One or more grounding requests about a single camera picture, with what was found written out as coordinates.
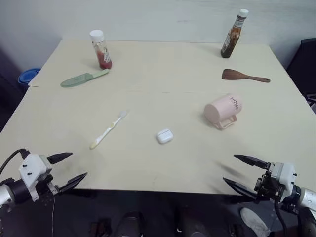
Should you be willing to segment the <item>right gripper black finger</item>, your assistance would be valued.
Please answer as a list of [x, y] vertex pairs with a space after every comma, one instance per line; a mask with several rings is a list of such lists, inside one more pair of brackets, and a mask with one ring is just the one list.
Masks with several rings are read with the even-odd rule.
[[251, 156], [245, 156], [245, 155], [234, 155], [237, 159], [241, 160], [242, 162], [251, 165], [251, 166], [256, 166], [261, 169], [269, 169], [269, 163], [262, 161], [260, 159], [257, 159], [255, 157]]
[[237, 193], [249, 198], [257, 198], [257, 193], [251, 191], [248, 187], [225, 177], [223, 177], [223, 180]]

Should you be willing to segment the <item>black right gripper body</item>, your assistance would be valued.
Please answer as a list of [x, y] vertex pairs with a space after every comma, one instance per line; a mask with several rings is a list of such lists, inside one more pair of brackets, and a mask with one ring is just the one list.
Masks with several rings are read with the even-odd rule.
[[272, 200], [281, 200], [284, 193], [284, 184], [280, 182], [283, 168], [282, 163], [270, 163], [267, 171], [258, 178], [254, 190], [259, 196], [265, 196]]

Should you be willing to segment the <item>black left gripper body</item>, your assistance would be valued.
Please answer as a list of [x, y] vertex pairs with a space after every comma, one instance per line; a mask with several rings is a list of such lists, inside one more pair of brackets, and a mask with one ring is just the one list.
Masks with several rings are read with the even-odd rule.
[[40, 156], [41, 161], [44, 164], [44, 170], [40, 171], [40, 175], [37, 178], [38, 183], [36, 184], [36, 191], [39, 194], [43, 194], [45, 192], [51, 192], [53, 195], [58, 193], [58, 188], [53, 185], [52, 180], [53, 177], [50, 174], [52, 171], [52, 165], [60, 162], [59, 156]]

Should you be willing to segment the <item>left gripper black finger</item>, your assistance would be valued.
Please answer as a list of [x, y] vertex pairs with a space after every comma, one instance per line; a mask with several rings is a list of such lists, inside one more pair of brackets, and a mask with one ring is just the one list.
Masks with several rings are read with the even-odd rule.
[[58, 194], [62, 194], [65, 193], [73, 188], [75, 188], [87, 175], [86, 173], [83, 173], [81, 175], [78, 175], [74, 178], [72, 178], [71, 180], [69, 180], [65, 185], [63, 185], [62, 187], [58, 188]]
[[56, 164], [65, 160], [67, 157], [71, 156], [72, 154], [73, 153], [70, 153], [70, 152], [54, 154], [54, 155], [48, 156], [47, 160], [49, 161], [50, 164]]

